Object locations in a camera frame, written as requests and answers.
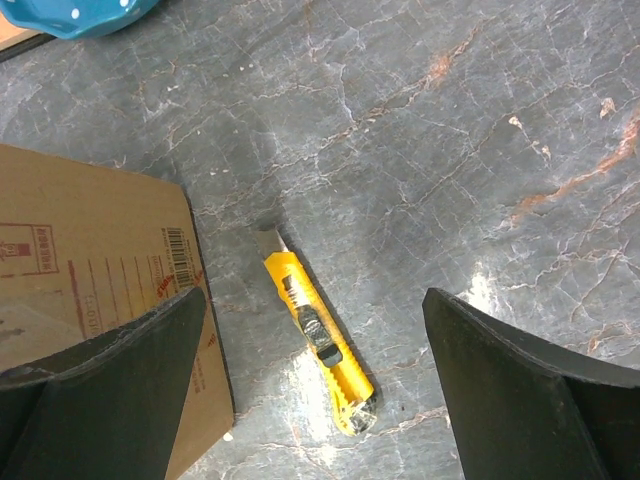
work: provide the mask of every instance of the marble surface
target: marble surface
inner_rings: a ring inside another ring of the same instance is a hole
[[[459,479],[427,287],[640,367],[640,4],[166,0],[0,65],[0,141],[179,182],[237,409],[185,479]],[[251,235],[283,221],[373,373],[341,436]]]

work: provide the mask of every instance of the blue ceramic object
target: blue ceramic object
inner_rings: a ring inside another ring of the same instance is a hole
[[[75,39],[120,30],[156,3],[158,0],[0,0],[0,10],[18,27]]]

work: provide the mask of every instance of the box cutter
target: box cutter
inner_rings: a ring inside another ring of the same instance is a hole
[[[289,251],[277,230],[256,232],[256,239],[280,298],[289,308],[324,374],[336,425],[346,435],[364,432],[376,421],[373,385],[298,257]]]

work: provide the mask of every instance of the cardboard box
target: cardboard box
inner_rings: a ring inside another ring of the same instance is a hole
[[[9,23],[0,13],[0,51],[23,42],[38,34],[35,30],[26,30]]]
[[[0,371],[129,322],[204,281],[179,186],[0,145]],[[232,422],[209,304],[167,478]]]

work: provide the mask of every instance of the printed label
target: printed label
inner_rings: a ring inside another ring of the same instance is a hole
[[[166,249],[166,256],[169,260],[169,275],[167,281],[173,284],[177,293],[195,284],[195,274],[191,245],[184,237],[181,228],[163,228],[162,237]]]
[[[51,225],[0,223],[0,278],[58,272]]]

